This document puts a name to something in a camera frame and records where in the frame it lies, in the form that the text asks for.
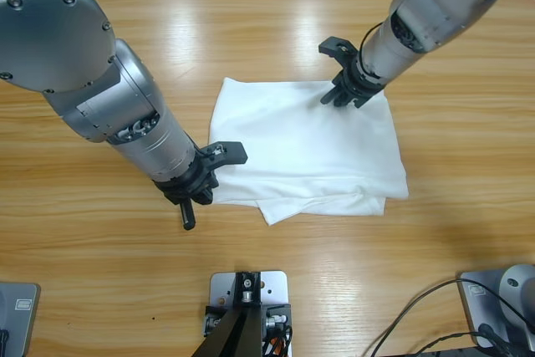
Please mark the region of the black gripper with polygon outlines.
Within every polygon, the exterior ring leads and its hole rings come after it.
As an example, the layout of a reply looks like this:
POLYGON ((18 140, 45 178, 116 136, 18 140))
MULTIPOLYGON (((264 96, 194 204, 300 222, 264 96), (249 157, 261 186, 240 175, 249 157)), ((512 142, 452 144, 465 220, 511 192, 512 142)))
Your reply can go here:
POLYGON ((199 149, 186 172, 169 181, 154 181, 155 186, 174 205, 180 204, 182 226, 186 231, 196 226, 196 218, 191 201, 200 205, 213 203, 212 190, 218 186, 211 162, 215 157, 215 146, 208 145, 199 149))
POLYGON ((321 98, 322 105, 334 101, 334 106, 352 104, 359 109, 385 88, 382 84, 367 81, 357 67, 343 67, 333 84, 334 87, 321 98))

